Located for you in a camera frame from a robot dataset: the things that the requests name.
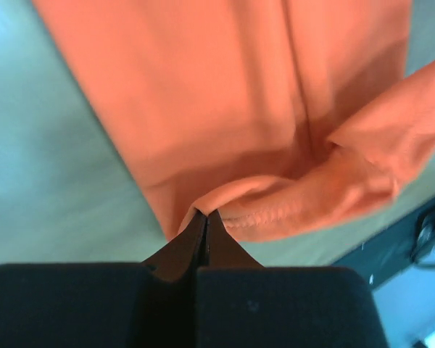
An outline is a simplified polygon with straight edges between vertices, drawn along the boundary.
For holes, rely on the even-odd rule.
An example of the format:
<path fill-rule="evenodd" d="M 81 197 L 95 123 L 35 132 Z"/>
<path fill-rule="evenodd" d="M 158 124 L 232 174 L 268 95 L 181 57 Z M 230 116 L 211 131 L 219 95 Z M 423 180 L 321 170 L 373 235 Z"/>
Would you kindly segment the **orange t-shirt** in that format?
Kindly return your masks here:
<path fill-rule="evenodd" d="M 36 1 L 168 239 L 354 219 L 435 152 L 435 61 L 405 75 L 410 1 Z"/>

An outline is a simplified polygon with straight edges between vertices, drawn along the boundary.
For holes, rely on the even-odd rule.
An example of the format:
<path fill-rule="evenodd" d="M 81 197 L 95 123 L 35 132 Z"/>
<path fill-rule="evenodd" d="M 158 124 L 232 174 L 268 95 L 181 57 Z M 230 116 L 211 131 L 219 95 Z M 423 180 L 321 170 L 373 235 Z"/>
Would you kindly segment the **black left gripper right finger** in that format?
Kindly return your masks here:
<path fill-rule="evenodd" d="M 265 268 L 207 218 L 196 347 L 387 347 L 369 285 L 342 267 Z"/>

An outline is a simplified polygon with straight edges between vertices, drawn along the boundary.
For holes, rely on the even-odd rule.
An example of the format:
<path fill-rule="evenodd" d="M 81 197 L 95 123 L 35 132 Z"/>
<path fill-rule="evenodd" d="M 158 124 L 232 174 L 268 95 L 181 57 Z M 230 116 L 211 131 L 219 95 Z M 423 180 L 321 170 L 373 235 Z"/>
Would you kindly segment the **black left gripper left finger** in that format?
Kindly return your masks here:
<path fill-rule="evenodd" d="M 197 254 L 206 217 L 143 262 L 0 265 L 0 347 L 134 347 L 152 288 L 170 290 Z"/>

